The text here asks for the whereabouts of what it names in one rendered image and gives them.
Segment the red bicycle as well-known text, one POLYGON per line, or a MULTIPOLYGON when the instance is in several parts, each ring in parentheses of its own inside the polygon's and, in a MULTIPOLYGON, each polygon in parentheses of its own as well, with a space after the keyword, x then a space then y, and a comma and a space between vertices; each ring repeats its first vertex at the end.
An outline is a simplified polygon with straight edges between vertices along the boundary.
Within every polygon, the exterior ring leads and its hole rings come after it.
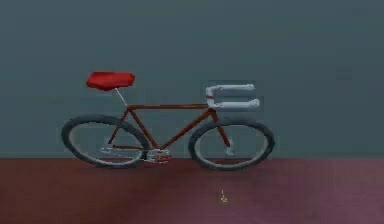
POLYGON ((273 132, 249 113, 260 100, 217 102, 217 91, 252 91, 252 84, 213 85, 205 88, 206 101, 196 104, 129 104, 119 116, 87 114, 69 119, 61 140, 78 159, 102 168, 134 168, 141 163, 164 164, 172 159, 169 149, 188 134, 192 160, 210 170, 236 171, 254 166, 272 153, 273 132), (194 120, 163 144, 156 142, 140 120, 140 110, 198 110, 194 120))

